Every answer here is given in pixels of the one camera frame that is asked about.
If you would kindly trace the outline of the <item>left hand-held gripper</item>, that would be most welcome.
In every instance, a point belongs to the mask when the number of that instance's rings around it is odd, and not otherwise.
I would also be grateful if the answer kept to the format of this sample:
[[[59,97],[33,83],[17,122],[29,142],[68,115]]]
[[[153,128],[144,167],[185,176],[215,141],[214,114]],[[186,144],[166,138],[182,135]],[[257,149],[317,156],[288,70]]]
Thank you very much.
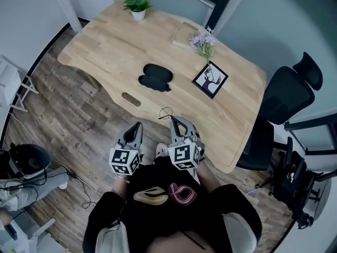
[[[118,142],[110,149],[109,166],[115,174],[132,176],[142,162],[143,124],[136,122],[118,135]]]

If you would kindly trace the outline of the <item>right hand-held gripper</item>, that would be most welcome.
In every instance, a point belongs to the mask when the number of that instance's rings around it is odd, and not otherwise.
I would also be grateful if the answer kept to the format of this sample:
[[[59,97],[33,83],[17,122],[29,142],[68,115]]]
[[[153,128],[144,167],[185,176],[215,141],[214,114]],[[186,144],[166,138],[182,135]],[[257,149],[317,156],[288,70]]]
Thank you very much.
[[[198,167],[200,157],[205,152],[205,145],[200,141],[195,126],[180,116],[172,116],[170,120],[172,143],[168,147],[168,154],[172,164],[179,170],[189,170]]]

